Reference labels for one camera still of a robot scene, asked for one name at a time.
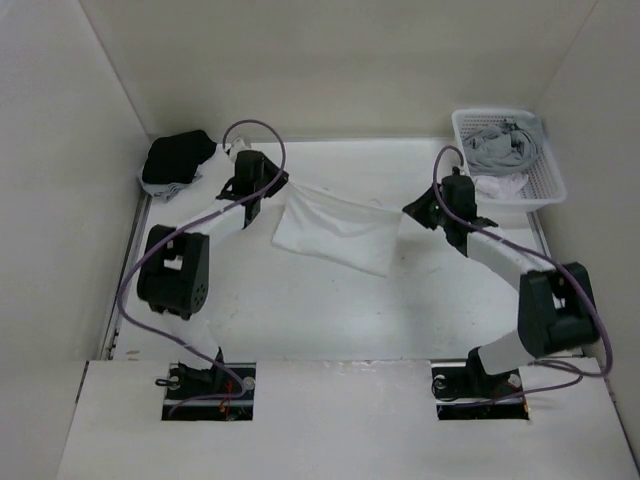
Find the white tank top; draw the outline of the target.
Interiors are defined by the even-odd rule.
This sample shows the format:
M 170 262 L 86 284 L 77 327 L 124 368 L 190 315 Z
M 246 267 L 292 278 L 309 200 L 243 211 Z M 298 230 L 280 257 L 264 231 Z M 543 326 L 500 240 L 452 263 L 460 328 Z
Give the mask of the white tank top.
M 272 244 L 385 277 L 391 269 L 401 218 L 398 209 L 294 184 L 288 189 Z

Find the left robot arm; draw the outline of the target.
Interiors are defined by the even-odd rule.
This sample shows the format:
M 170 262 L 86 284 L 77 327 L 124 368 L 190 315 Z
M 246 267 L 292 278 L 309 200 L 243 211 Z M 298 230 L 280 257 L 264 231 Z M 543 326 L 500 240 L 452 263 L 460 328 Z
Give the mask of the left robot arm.
M 261 211 L 261 201 L 287 182 L 284 166 L 275 165 L 264 153 L 239 152 L 234 175 L 216 196 L 211 212 L 179 228 L 151 228 L 145 254 L 131 270 L 138 275 L 138 298 L 156 315 L 190 321 L 207 299 L 211 249 L 249 227 Z

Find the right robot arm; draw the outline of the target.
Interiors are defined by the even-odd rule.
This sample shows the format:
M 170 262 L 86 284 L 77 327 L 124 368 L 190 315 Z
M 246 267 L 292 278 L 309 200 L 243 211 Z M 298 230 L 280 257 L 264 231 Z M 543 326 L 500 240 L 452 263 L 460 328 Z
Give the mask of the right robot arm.
M 506 239 L 498 223 L 479 215 L 469 177 L 444 177 L 402 211 L 426 229 L 443 230 L 451 247 L 487 267 L 518 295 L 515 328 L 471 349 L 452 378 L 455 387 L 487 398 L 517 369 L 601 339 L 586 268 L 557 264 Z

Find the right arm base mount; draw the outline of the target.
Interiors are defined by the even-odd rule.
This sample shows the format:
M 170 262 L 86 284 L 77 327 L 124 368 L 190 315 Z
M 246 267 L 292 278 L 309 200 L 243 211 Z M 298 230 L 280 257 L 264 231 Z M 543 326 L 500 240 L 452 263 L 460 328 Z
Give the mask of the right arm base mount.
M 487 374 L 478 355 L 431 365 L 431 392 L 442 421 L 528 420 L 520 371 Z

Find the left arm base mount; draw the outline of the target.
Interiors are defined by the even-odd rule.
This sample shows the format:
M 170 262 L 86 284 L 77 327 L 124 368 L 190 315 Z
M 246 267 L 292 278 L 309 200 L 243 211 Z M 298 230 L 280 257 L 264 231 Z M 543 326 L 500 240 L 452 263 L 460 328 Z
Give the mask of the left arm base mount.
M 163 421 L 252 421 L 256 388 L 255 363 L 226 364 L 242 383 L 217 367 L 195 369 L 171 364 L 165 377 L 155 379 L 163 389 Z

